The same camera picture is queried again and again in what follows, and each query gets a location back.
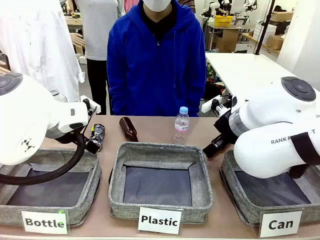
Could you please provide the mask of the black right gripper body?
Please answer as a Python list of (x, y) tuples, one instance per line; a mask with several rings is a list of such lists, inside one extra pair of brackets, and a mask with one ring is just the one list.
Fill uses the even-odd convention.
[(214, 145), (218, 150), (222, 150), (227, 144), (235, 144), (238, 136), (234, 134), (229, 124), (230, 111), (223, 114), (215, 123), (214, 127), (220, 135), (214, 139)]

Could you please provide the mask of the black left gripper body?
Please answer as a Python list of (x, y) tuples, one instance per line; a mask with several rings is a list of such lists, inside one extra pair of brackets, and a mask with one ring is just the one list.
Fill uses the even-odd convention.
[(79, 144), (78, 138), (77, 136), (82, 137), (83, 139), (83, 144), (86, 144), (86, 137), (84, 136), (84, 134), (82, 133), (83, 129), (85, 127), (82, 126), (80, 128), (74, 129), (71, 132), (68, 132), (66, 134), (64, 134), (61, 137), (55, 138), (55, 140), (61, 144), (70, 144), (70, 143), (74, 143), (76, 145)]

